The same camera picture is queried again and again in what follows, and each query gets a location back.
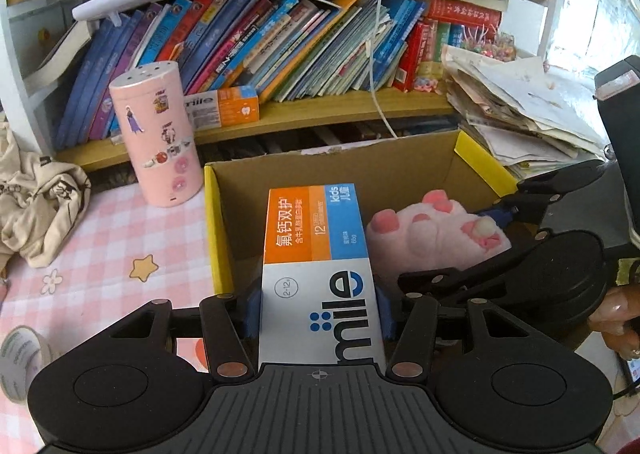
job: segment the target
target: stack of paper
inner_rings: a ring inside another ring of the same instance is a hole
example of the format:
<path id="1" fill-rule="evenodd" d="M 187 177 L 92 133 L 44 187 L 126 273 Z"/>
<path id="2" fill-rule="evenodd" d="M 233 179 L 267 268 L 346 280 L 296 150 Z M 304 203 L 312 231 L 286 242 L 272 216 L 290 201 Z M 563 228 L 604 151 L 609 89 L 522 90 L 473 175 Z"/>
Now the stack of paper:
<path id="1" fill-rule="evenodd" d="M 442 62 L 463 128 L 518 178 L 602 157 L 606 138 L 565 100 L 541 58 L 502 63 L 447 46 Z"/>

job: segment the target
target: pink cylinder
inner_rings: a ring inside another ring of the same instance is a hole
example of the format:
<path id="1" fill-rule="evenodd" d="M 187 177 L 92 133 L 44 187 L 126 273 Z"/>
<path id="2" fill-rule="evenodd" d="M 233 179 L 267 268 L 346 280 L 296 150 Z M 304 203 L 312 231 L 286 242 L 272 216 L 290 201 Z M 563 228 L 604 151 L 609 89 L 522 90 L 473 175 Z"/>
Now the pink cylinder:
<path id="1" fill-rule="evenodd" d="M 172 207 L 194 196 L 204 177 L 177 63 L 132 69 L 112 81 L 109 91 L 146 202 Z"/>

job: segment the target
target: red book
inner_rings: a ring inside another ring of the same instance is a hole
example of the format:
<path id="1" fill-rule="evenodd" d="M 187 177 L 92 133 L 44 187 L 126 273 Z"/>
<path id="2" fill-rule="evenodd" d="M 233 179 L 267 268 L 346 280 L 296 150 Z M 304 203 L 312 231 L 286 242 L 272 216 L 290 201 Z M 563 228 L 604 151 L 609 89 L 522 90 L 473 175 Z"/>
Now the red book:
<path id="1" fill-rule="evenodd" d="M 402 92 L 414 88 L 415 72 L 418 69 L 429 31 L 423 22 L 416 22 L 407 40 L 408 47 L 400 59 L 394 87 Z"/>
<path id="2" fill-rule="evenodd" d="M 195 82 L 188 89 L 188 95 L 193 95 L 194 93 L 202 93 L 209 89 L 210 85 L 213 84 L 213 81 L 218 78 L 218 76 L 215 75 L 216 68 L 222 61 L 224 61 L 226 56 L 229 55 L 231 50 L 244 35 L 244 32 L 248 30 L 254 22 L 257 22 L 258 19 L 260 19 L 266 13 L 270 5 L 271 1 L 268 0 L 260 0 L 255 3 L 255 6 L 249 11 L 248 14 L 246 14 L 242 18 L 234 32 L 229 36 L 227 40 L 225 40 L 222 46 L 218 48 L 213 57 L 209 59 L 209 62 L 207 62 L 207 65 L 198 75 L 198 78 L 196 78 Z"/>
<path id="3" fill-rule="evenodd" d="M 193 30 L 193 27 L 198 23 L 212 2 L 213 0 L 193 0 L 189 11 L 184 14 L 184 17 L 180 23 L 178 23 L 178 26 L 175 27 L 171 37 L 169 37 L 169 40 L 160 50 L 160 53 L 156 57 L 156 62 L 169 60 L 171 55 L 174 53 L 174 48 L 181 42 L 185 41 L 191 33 L 191 30 Z"/>
<path id="4" fill-rule="evenodd" d="M 502 12 L 465 1 L 431 0 L 429 11 L 424 17 L 451 24 L 488 28 L 495 32 L 502 21 Z"/>

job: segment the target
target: white cable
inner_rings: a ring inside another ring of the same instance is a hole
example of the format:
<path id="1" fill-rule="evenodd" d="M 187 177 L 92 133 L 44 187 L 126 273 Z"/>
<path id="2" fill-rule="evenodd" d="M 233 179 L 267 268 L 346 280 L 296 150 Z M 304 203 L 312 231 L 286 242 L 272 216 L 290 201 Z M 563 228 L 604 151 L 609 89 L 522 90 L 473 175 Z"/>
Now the white cable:
<path id="1" fill-rule="evenodd" d="M 376 106 L 378 113 L 380 114 L 380 118 L 382 118 L 382 121 L 385 123 L 386 128 L 389 130 L 393 138 L 398 138 L 398 135 L 392 129 L 391 125 L 389 124 L 389 121 L 386 119 L 385 113 L 383 113 L 382 108 L 378 103 L 378 97 L 376 96 L 376 85 L 373 82 L 373 64 L 375 61 L 373 57 L 373 47 L 376 41 L 376 35 L 378 34 L 378 27 L 380 26 L 380 10 L 381 9 L 382 9 L 382 0 L 378 0 L 378 2 L 376 3 L 376 24 L 373 27 L 373 30 L 371 31 L 371 35 L 369 35 L 369 39 L 365 43 L 366 49 L 369 53 L 369 90 L 371 92 L 371 98 L 373 99 L 373 103 Z"/>

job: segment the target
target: human hand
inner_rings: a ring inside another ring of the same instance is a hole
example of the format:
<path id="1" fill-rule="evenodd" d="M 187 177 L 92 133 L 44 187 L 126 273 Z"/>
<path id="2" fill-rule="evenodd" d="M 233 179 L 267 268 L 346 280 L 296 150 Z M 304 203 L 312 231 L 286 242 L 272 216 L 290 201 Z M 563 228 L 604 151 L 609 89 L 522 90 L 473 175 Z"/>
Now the human hand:
<path id="1" fill-rule="evenodd" d="M 602 333 L 605 344 L 625 360 L 640 358 L 640 337 L 628 321 L 640 316 L 640 284 L 611 288 L 589 317 L 593 331 Z"/>

